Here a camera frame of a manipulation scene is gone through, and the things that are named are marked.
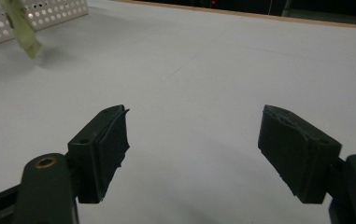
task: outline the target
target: white surface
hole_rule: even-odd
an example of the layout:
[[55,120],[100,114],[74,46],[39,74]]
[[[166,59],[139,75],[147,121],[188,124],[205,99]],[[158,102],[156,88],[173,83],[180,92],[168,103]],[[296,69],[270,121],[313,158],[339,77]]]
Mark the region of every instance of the white surface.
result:
[[26,162],[124,104],[131,148],[81,223],[329,223],[257,148],[264,104],[356,153],[356,29],[90,1],[38,33],[34,61],[0,45],[0,191]]

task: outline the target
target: white plastic basket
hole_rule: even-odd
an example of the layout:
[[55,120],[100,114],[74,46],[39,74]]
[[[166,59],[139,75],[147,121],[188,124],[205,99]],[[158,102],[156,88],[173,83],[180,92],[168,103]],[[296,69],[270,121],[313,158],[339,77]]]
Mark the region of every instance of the white plastic basket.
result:
[[[35,30],[88,14],[86,0],[22,0],[28,21]],[[0,43],[14,38],[0,6]]]

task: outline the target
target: perforated basket wall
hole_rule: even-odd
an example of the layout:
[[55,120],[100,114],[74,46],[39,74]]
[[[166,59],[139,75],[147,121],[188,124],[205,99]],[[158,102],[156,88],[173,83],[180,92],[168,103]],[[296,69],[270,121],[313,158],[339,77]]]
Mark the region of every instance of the perforated basket wall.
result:
[[[35,30],[88,14],[85,0],[22,0],[28,21]],[[14,38],[0,6],[0,43]]]

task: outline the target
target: yellow object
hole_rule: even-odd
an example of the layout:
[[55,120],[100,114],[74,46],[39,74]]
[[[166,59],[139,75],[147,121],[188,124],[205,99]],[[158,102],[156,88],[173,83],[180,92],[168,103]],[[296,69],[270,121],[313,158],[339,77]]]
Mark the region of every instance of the yellow object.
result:
[[9,25],[12,28],[18,45],[33,59],[42,45],[37,41],[35,31],[28,20],[26,20],[21,0],[1,0],[1,5],[6,12]]

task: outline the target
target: white tabletop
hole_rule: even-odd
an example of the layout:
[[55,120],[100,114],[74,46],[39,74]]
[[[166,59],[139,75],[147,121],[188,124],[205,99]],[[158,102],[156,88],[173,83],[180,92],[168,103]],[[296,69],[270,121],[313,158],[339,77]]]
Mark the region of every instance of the white tabletop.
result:
[[81,223],[329,223],[257,148],[265,104],[356,154],[356,29],[91,0],[37,33],[30,60],[0,44],[0,191],[100,110],[124,104],[131,148]]

